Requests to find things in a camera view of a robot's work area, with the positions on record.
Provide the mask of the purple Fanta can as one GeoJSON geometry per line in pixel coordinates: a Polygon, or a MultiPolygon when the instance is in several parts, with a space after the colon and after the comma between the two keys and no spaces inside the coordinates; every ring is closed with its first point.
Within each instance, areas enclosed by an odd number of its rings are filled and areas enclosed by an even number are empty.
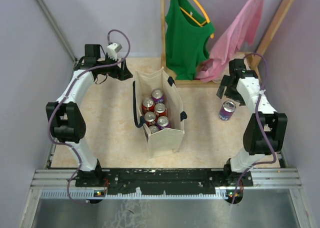
{"type": "Polygon", "coordinates": [[[236,110],[236,104],[233,101],[224,101],[219,111],[219,117],[223,121],[228,121],[236,110]]]}
{"type": "Polygon", "coordinates": [[[166,116],[160,116],[157,119],[156,125],[160,130],[163,130],[165,128],[171,128],[170,120],[166,116]]]}
{"type": "Polygon", "coordinates": [[[159,129],[156,125],[151,125],[151,126],[149,127],[149,130],[150,130],[150,133],[151,133],[151,134],[154,134],[154,133],[159,132],[160,129],[159,129]]]}
{"type": "Polygon", "coordinates": [[[161,89],[155,89],[151,93],[151,98],[153,99],[155,104],[164,103],[164,94],[161,89]]]}

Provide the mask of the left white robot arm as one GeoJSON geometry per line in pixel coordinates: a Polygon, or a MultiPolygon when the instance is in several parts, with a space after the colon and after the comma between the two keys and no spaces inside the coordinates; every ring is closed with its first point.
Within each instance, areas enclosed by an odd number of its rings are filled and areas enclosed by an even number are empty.
{"type": "Polygon", "coordinates": [[[76,63],[67,88],[56,101],[47,103],[45,107],[50,139],[71,150],[78,161],[76,174],[82,179],[86,178],[93,186],[103,183],[104,174],[85,139],[87,126],[79,106],[99,75],[120,81],[133,77],[126,61],[118,59],[121,49],[119,43],[109,43],[106,48],[98,44],[86,44],[84,56],[76,63]]]}

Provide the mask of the red Coke can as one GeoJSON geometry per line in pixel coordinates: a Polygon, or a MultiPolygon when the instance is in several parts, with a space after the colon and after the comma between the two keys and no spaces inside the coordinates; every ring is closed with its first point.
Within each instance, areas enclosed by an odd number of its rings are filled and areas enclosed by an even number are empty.
{"type": "Polygon", "coordinates": [[[146,112],[144,115],[144,119],[148,127],[155,125],[157,122],[157,116],[152,111],[146,112]]]}
{"type": "Polygon", "coordinates": [[[156,118],[167,116],[167,107],[164,103],[157,103],[154,107],[156,118]]]}
{"type": "Polygon", "coordinates": [[[154,100],[150,97],[143,99],[141,108],[142,108],[143,115],[145,115],[145,113],[147,112],[153,112],[155,110],[154,100]]]}

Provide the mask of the beige canvas tote bag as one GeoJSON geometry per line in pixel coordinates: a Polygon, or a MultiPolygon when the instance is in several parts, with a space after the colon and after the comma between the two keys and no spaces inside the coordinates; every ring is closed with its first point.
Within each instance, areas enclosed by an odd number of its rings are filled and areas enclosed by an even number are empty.
{"type": "Polygon", "coordinates": [[[163,69],[152,74],[136,71],[133,117],[135,126],[144,130],[149,157],[179,150],[187,114],[174,79],[163,69]]]}

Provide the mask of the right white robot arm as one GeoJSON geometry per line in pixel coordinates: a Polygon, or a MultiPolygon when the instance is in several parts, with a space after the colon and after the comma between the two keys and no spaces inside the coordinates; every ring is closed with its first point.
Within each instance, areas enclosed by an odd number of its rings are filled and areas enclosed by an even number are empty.
{"type": "Polygon", "coordinates": [[[264,164],[264,157],[272,157],[270,164],[277,161],[288,118],[270,104],[264,85],[254,70],[246,68],[244,59],[233,59],[228,66],[229,75],[223,76],[216,95],[219,98],[226,96],[246,106],[251,112],[242,138],[243,147],[224,166],[224,182],[233,186],[241,180],[241,173],[248,172],[255,165],[264,164]]]}

